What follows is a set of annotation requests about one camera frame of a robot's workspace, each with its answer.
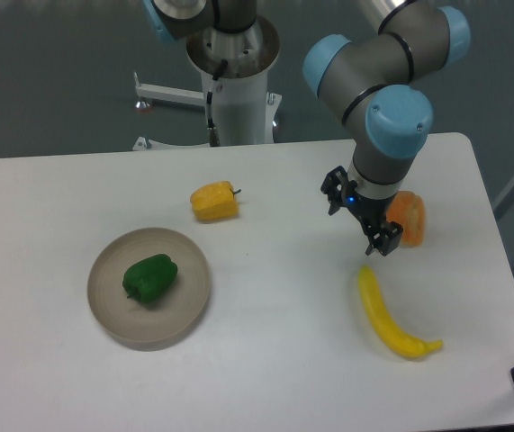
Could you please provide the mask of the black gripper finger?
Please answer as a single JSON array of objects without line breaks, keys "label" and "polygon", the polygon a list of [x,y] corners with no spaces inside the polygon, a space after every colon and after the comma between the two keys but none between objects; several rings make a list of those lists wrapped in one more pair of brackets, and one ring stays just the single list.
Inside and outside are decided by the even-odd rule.
[{"label": "black gripper finger", "polygon": [[381,256],[386,257],[400,245],[403,227],[394,221],[371,221],[366,224],[364,233],[368,238],[365,254],[370,256],[374,252],[378,252]]},{"label": "black gripper finger", "polygon": [[329,203],[328,215],[334,215],[341,208],[351,212],[357,202],[357,186],[357,181],[348,178],[343,166],[337,166],[328,172],[320,187],[320,191],[327,197]]}]

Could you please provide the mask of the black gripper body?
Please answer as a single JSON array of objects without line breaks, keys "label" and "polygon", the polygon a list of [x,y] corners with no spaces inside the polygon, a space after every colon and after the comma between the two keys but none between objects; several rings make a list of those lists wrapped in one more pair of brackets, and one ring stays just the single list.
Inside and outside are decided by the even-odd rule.
[{"label": "black gripper body", "polygon": [[400,238],[400,224],[389,221],[386,216],[397,192],[396,186],[375,185],[362,177],[347,182],[345,205],[369,239]]}]

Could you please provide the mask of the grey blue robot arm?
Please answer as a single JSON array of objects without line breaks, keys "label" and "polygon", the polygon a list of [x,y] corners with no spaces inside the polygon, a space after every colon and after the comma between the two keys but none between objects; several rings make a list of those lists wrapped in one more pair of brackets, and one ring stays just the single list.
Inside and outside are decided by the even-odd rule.
[{"label": "grey blue robot arm", "polygon": [[[452,7],[425,1],[364,1],[376,35],[355,44],[340,34],[316,42],[303,77],[351,135],[349,167],[330,171],[321,186],[331,212],[348,210],[368,251],[387,255],[401,242],[402,224],[388,210],[434,114],[412,81],[445,68],[469,50],[471,31]],[[253,1],[147,1],[145,14],[164,41],[185,40],[202,79],[201,104],[213,147],[261,144],[272,135],[267,74],[280,38]]]}]

